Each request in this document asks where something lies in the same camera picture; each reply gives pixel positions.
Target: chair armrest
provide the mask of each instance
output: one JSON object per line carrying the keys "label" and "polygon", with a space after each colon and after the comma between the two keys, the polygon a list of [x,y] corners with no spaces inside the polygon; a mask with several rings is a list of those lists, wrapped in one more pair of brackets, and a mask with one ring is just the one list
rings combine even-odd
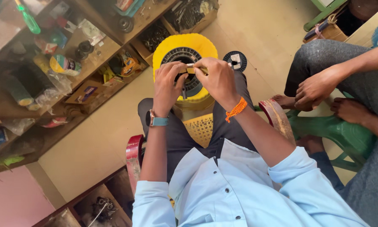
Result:
{"label": "chair armrest", "polygon": [[287,138],[292,144],[296,144],[291,125],[282,107],[273,99],[260,101],[259,107],[264,111],[271,126]]}
{"label": "chair armrest", "polygon": [[143,163],[141,155],[141,146],[143,145],[143,142],[144,136],[137,135],[131,137],[126,146],[126,166],[133,195],[136,193],[137,182],[140,179],[141,164]]}

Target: wristwatch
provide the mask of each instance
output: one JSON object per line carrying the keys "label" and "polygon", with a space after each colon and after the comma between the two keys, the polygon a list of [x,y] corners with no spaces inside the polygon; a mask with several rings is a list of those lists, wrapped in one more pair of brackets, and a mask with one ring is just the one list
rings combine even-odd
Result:
{"label": "wristwatch", "polygon": [[147,126],[166,126],[168,125],[168,117],[156,117],[153,110],[149,110],[145,116],[145,122]]}

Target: pink wall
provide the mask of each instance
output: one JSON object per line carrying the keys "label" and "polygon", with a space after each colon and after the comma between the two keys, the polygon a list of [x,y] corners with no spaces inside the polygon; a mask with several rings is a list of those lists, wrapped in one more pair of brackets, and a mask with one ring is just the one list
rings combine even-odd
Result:
{"label": "pink wall", "polygon": [[0,227],[31,227],[55,211],[25,166],[0,179]]}

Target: yellow chair seat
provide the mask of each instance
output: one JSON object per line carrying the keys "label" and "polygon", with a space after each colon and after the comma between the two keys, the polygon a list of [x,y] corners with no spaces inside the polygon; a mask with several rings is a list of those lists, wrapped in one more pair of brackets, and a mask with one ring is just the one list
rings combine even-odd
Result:
{"label": "yellow chair seat", "polygon": [[204,148],[209,146],[213,132],[212,113],[184,121],[183,124],[194,141]]}

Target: light blue shirt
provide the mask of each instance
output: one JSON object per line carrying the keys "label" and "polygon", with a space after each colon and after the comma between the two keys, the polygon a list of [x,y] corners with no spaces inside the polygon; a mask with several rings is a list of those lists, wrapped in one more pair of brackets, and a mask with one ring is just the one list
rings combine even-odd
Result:
{"label": "light blue shirt", "polygon": [[169,185],[137,183],[134,227],[175,227],[175,217],[180,227],[368,226],[303,147],[269,168],[258,153],[227,139],[218,166],[193,148]]}

